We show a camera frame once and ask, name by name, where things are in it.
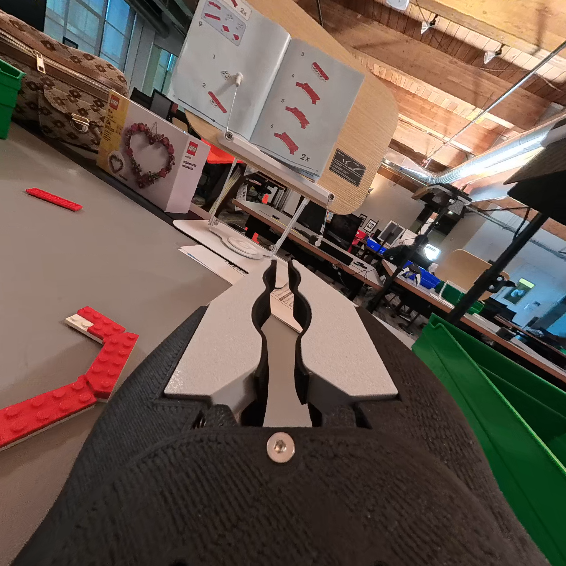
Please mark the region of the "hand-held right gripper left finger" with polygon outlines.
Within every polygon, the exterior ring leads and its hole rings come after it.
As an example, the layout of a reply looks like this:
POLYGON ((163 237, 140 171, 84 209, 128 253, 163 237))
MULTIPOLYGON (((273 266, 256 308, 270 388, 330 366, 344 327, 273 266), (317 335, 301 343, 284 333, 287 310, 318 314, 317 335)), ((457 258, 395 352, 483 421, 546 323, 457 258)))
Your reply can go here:
POLYGON ((209 303, 164 389, 164 396, 226 405, 245 426, 264 425, 268 348, 277 263, 262 260, 209 303))

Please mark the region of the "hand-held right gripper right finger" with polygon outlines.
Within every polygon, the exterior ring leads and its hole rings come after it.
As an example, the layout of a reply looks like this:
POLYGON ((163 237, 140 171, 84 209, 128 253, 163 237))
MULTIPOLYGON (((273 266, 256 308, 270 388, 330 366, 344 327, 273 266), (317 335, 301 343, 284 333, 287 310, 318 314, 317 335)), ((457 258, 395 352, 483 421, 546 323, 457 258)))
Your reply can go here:
POLYGON ((301 326, 295 344, 295 390, 319 427, 335 409, 398 397, 353 302, 296 260, 288 262, 293 316, 301 326))

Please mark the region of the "red lego heart frame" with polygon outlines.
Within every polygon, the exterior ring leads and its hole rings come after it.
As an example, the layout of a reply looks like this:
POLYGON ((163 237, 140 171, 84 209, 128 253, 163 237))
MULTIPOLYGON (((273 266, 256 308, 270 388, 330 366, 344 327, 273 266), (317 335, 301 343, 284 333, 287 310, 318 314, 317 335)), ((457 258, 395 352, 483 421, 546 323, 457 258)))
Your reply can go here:
POLYGON ((139 336, 86 306, 65 324, 101 344, 86 373, 74 382, 1 409, 1 450, 108 402, 139 336))

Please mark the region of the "small red lego plate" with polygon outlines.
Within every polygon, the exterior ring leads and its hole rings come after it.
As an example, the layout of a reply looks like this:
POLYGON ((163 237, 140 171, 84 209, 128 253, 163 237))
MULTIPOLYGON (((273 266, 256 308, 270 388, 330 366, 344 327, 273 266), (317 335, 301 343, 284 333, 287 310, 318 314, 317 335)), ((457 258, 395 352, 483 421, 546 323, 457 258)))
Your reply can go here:
POLYGON ((61 196, 49 193, 36 187, 26 189, 25 193, 44 202, 51 203, 53 205, 56 205, 57 207, 64 208, 73 212, 78 212, 83 208, 81 204, 75 203, 61 196))

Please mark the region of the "lego set box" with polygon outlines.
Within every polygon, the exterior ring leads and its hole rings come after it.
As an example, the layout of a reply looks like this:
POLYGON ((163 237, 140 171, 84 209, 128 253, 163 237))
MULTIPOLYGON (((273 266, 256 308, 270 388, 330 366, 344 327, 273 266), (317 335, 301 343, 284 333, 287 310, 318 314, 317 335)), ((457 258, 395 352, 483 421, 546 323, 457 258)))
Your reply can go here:
POLYGON ((210 146, 110 91, 97 166, 166 213, 190 209, 210 146))

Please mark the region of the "lego instruction booklet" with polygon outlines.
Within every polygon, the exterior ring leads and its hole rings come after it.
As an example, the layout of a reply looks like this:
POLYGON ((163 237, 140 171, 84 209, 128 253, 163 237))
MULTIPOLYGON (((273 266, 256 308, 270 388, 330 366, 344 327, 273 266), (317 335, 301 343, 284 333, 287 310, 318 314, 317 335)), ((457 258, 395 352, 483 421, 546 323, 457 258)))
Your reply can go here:
POLYGON ((199 1, 167 96, 318 180, 363 81, 245 1, 199 1))

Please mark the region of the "black monitor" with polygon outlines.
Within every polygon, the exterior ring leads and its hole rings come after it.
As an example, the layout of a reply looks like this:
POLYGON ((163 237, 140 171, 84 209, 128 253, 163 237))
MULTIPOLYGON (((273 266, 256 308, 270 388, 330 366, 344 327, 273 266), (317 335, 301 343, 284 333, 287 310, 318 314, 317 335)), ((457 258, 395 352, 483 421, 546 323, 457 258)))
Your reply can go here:
POLYGON ((362 219, 355 215, 336 215, 327 223, 324 230, 324 239, 348 251, 353 244, 362 219))

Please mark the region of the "green plastic bin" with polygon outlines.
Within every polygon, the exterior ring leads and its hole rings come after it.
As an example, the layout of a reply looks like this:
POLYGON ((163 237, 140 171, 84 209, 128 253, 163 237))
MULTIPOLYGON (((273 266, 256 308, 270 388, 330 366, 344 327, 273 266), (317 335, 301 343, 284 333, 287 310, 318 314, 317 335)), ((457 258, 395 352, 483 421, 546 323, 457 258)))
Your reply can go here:
POLYGON ((1 139, 9 134, 12 113, 25 73, 1 60, 1 139))
POLYGON ((412 349, 463 411, 520 523, 565 565, 565 391, 436 315, 412 349))

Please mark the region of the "black tripod pole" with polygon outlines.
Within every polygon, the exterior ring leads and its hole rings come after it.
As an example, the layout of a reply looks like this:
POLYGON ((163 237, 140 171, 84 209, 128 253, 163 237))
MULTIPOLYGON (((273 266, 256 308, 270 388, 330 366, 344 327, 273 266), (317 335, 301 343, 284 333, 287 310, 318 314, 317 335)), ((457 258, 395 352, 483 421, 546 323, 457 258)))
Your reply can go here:
POLYGON ((542 228, 547 220, 549 220, 549 216, 539 212, 526 227, 518 232, 517 237, 512 239, 509 246, 501 253, 499 258, 476 279, 473 286, 448 313, 445 318, 448 323, 456 325, 474 302, 478 301, 480 296, 488 290, 489 287, 497 287, 503 280, 501 273, 504 271, 505 267, 521 251, 534 234, 542 228))

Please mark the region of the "white book stand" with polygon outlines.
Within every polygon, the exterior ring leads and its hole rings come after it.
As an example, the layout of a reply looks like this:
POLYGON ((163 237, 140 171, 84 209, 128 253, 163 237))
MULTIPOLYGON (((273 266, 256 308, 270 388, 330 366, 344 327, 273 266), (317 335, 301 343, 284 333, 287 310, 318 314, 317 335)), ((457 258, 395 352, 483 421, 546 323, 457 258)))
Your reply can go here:
MULTIPOLYGON (((359 184, 355 186, 350 180, 331 171, 328 164, 317 182, 323 190, 334 195, 334 200, 329 204, 331 212, 339 215, 354 213, 364 202, 397 128, 398 108, 392 92, 295 1, 249 1, 249 4, 252 9, 258 9, 262 15, 281 24, 290 32, 292 39, 306 40, 327 55, 355 70, 363 71, 361 91, 338 135, 331 158, 334 158, 336 151, 341 151, 359 162, 365 167, 365 171, 359 184)), ((222 148, 235 159, 241 159, 282 187, 290 188, 319 205, 326 203, 311 190, 314 186, 312 181, 299 173, 292 173, 284 165, 275 165, 275 160, 271 157, 260 157, 259 151, 252 150, 248 142, 226 140, 219 127, 206 123, 194 111, 189 110, 185 103, 180 103, 180 107, 185 110, 189 124, 202 139, 222 148)))

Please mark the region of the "brown patterned bag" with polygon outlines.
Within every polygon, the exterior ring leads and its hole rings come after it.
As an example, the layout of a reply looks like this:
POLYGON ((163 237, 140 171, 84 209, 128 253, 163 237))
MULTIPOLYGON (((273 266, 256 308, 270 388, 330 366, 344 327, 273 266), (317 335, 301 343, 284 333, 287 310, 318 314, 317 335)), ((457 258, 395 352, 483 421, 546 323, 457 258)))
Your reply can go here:
POLYGON ((110 92, 128 95, 122 71, 4 11, 1 60, 24 74, 13 120, 48 138, 98 153, 110 92))

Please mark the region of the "silver ceiling duct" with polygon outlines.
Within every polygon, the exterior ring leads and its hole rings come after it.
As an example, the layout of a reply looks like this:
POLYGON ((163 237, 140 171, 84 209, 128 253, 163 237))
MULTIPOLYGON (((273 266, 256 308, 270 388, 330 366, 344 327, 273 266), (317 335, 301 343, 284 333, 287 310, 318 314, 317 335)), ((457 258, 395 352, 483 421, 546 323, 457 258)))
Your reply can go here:
POLYGON ((508 140, 499 145, 493 150, 482 153, 444 173, 429 174, 422 179, 422 182, 426 185, 453 183, 471 175, 481 173, 489 167, 499 165, 510 159, 520 157, 528 152, 538 150, 542 147, 543 140, 547 137, 549 131, 551 131, 554 126, 555 122, 552 122, 531 131, 524 132, 512 140, 508 140))

